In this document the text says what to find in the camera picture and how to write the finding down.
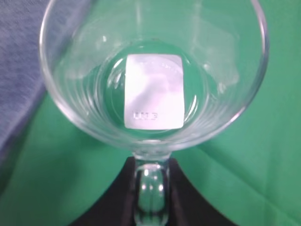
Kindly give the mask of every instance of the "transparent cup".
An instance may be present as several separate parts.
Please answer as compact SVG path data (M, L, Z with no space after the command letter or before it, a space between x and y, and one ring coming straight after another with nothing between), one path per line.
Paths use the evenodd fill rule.
M181 127L125 125L128 56L143 54L181 59ZM133 152L137 225L166 224L171 152L230 125L255 96L268 55L257 0L51 0L40 33L43 77L59 109L86 133Z

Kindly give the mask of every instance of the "sticker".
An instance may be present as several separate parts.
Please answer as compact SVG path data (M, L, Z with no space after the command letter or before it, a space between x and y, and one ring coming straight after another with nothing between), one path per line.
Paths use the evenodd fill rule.
M182 59L177 55L127 56L124 122L128 129L178 129L184 124Z

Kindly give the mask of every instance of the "blue fabric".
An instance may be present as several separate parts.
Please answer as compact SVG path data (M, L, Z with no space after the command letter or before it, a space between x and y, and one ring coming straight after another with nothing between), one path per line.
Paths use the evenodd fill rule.
M0 164L45 91L39 32L48 0L0 0Z

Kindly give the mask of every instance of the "black surface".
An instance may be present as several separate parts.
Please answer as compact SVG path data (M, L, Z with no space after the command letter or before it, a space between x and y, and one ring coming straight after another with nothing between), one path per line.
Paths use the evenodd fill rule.
M191 185L177 161L171 159L171 202L167 226L234 226ZM120 174L99 200L70 226L135 226L134 158L128 158Z

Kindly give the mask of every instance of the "green background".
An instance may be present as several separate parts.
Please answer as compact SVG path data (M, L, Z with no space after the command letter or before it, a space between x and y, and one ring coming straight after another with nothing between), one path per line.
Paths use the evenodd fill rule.
M235 223L296 226L301 225L301 1L261 4L270 58L258 95L223 133L174 157L202 195ZM131 154L81 132L49 96L14 149L0 181L1 226L67 225L104 193Z

